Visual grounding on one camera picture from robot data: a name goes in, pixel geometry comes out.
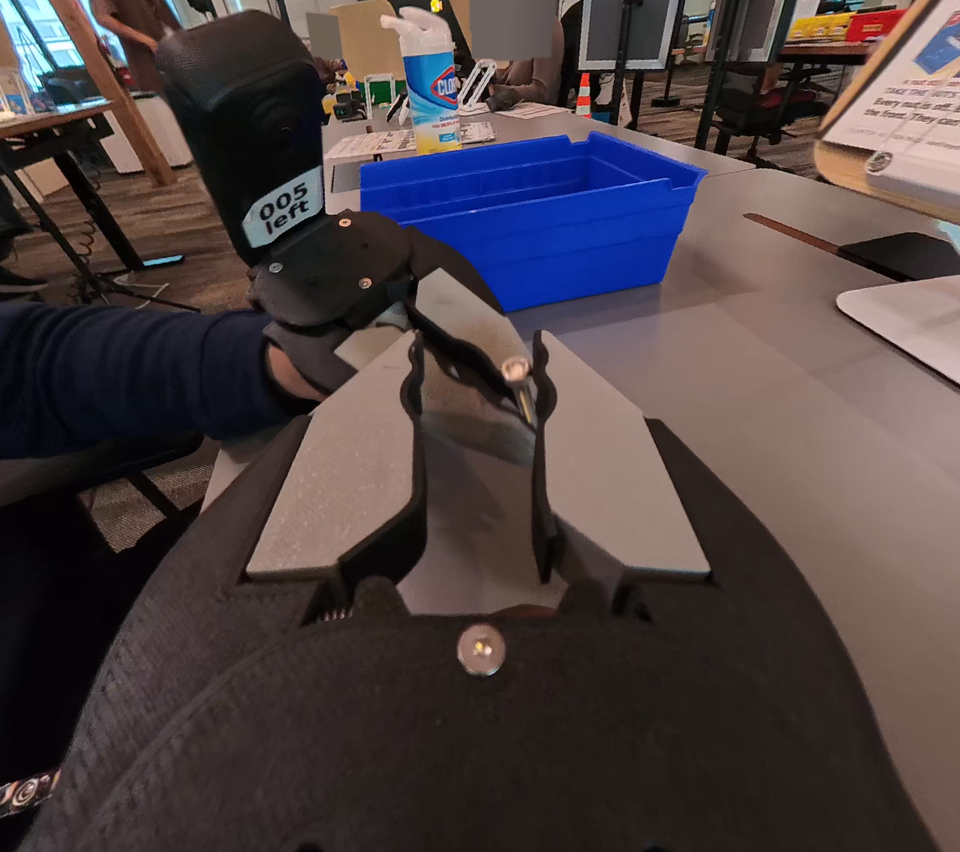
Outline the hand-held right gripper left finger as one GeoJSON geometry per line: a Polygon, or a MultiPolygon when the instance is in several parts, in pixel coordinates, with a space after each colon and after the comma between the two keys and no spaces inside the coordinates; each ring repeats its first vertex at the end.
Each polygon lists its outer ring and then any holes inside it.
{"type": "Polygon", "coordinates": [[[311,416],[246,565],[254,581],[399,583],[426,549],[424,342],[402,333],[311,416]]]}

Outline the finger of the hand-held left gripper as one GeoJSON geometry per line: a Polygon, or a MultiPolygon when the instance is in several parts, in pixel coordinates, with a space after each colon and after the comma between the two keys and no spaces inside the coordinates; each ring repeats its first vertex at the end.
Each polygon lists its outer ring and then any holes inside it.
{"type": "MultiPolygon", "coordinates": [[[[511,349],[496,346],[492,336],[494,329],[515,330],[518,334],[506,315],[442,269],[417,281],[415,293],[405,307],[413,328],[423,334],[438,354],[472,370],[488,389],[511,401],[519,412],[501,377],[501,366],[511,357],[511,349]]],[[[533,359],[523,342],[522,345],[525,352],[514,356],[529,358],[534,370],[533,359]]]]}
{"type": "MultiPolygon", "coordinates": [[[[334,354],[359,371],[403,333],[396,326],[356,330],[334,354]]],[[[509,347],[510,356],[525,352],[515,330],[494,329],[491,338],[496,346],[509,347]]],[[[438,354],[428,341],[424,342],[423,368],[421,424],[426,432],[501,461],[532,464],[535,436],[512,401],[488,389],[472,370],[438,354]]]]}

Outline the steel bolt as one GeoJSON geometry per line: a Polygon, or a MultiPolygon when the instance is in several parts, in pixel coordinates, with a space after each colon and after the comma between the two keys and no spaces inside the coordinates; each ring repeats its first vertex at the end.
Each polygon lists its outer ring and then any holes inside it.
{"type": "Polygon", "coordinates": [[[501,377],[510,389],[522,420],[527,426],[535,430],[537,427],[537,412],[531,361],[524,355],[516,355],[506,359],[501,366],[501,377]]]}

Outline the blue plastic bin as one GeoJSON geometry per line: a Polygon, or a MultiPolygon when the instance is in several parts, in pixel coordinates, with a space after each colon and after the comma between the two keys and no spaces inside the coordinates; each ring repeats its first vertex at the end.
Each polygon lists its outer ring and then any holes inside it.
{"type": "Polygon", "coordinates": [[[662,282],[706,176],[592,131],[372,162],[360,207],[450,245],[514,312],[662,282]]]}

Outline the person's left forearm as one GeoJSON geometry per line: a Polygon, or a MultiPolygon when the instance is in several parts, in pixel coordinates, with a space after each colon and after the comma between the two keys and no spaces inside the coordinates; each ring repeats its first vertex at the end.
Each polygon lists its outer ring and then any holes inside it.
{"type": "Polygon", "coordinates": [[[252,310],[2,305],[2,459],[174,432],[233,438],[308,413],[317,403],[266,374],[269,323],[252,310]]]}

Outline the person's left hand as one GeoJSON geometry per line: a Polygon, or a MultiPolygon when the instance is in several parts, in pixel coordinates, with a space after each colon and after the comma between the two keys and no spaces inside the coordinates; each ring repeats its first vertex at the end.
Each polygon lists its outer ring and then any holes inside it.
{"type": "Polygon", "coordinates": [[[330,394],[317,389],[304,378],[289,356],[275,344],[267,344],[264,363],[266,374],[273,385],[292,400],[320,403],[330,394]]]}

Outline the wooden desk black legs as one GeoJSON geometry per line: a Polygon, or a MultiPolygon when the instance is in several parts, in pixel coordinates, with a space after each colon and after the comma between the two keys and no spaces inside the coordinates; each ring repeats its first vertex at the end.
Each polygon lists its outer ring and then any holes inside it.
{"type": "Polygon", "coordinates": [[[40,114],[5,113],[1,130],[2,180],[21,196],[40,230],[54,240],[73,265],[79,280],[78,297],[84,304],[100,300],[108,305],[115,294],[138,301],[139,307],[157,305],[192,311],[193,306],[162,299],[160,293],[167,284],[146,285],[137,278],[143,272],[182,264],[186,258],[182,255],[141,258],[76,157],[78,150],[96,145],[110,133],[106,115],[112,107],[112,102],[98,99],[81,105],[59,106],[40,114]],[[92,226],[102,234],[119,260],[119,270],[92,271],[88,258],[74,249],[19,178],[20,171],[46,160],[52,160],[66,179],[92,226]]]}

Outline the wipes canister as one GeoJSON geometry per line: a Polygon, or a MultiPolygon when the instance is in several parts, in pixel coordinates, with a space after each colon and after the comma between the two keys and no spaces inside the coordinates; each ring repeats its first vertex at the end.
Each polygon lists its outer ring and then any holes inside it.
{"type": "Polygon", "coordinates": [[[382,15],[379,23],[398,36],[417,154],[460,150],[458,86],[449,25],[414,7],[401,8],[398,17],[382,15]]]}

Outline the white phone stand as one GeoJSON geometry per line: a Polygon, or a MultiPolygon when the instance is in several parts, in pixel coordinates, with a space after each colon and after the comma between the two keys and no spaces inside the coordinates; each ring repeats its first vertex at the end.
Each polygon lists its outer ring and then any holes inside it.
{"type": "Polygon", "coordinates": [[[470,115],[482,112],[484,102],[490,95],[490,86],[496,77],[498,62],[490,59],[478,59],[468,77],[462,81],[458,94],[459,114],[470,115]]]}

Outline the black desk chair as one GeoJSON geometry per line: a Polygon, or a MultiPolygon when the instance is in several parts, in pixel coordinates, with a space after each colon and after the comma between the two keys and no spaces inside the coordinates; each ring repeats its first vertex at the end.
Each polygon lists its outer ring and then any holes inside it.
{"type": "Polygon", "coordinates": [[[124,480],[166,519],[179,514],[174,503],[147,477],[160,466],[185,458],[202,445],[197,431],[126,438],[47,458],[1,463],[1,506],[50,495],[78,496],[124,480]]]}

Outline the person's torso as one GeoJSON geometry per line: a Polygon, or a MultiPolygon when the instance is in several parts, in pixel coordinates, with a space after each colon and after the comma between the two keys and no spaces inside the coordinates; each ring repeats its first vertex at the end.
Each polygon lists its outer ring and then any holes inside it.
{"type": "Polygon", "coordinates": [[[194,502],[118,552],[78,496],[2,507],[2,785],[61,766],[122,622],[201,507],[194,502]]]}

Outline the black office chair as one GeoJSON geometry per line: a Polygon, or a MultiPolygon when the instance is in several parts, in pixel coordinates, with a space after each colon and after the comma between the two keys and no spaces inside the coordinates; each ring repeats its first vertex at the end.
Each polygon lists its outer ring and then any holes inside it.
{"type": "Polygon", "coordinates": [[[743,161],[757,168],[780,168],[759,154],[764,139],[778,145],[786,129],[800,120],[821,118],[826,104],[812,87],[819,72],[813,66],[793,63],[777,64],[764,74],[746,66],[724,72],[712,127],[716,130],[714,153],[726,155],[734,138],[750,138],[750,148],[743,161]]]}

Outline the instruction sheet on stand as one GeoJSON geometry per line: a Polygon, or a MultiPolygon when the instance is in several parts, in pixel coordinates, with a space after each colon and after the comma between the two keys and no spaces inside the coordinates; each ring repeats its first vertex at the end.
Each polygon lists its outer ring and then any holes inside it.
{"type": "Polygon", "coordinates": [[[959,222],[959,160],[956,166],[944,167],[905,155],[886,151],[871,153],[824,140],[826,130],[844,113],[882,61],[897,50],[932,1],[935,0],[914,0],[892,33],[870,55],[822,122],[814,159],[819,172],[836,186],[917,210],[956,226],[959,222]]]}

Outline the red storage bin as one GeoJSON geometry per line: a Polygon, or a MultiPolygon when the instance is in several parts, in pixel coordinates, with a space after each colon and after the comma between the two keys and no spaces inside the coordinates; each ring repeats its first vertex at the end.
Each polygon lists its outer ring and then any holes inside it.
{"type": "Polygon", "coordinates": [[[845,42],[879,41],[896,28],[905,14],[906,9],[894,7],[860,11],[849,20],[845,42]]]}

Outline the wooden post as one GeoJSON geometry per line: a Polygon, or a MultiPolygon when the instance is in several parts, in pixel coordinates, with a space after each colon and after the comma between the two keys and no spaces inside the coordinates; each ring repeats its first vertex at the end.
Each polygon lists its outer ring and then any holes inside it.
{"type": "Polygon", "coordinates": [[[117,79],[113,67],[102,54],[97,34],[80,0],[48,1],[81,55],[90,77],[102,96],[110,102],[111,112],[144,171],[156,186],[174,185],[176,175],[166,161],[150,127],[140,114],[137,104],[117,79]]]}

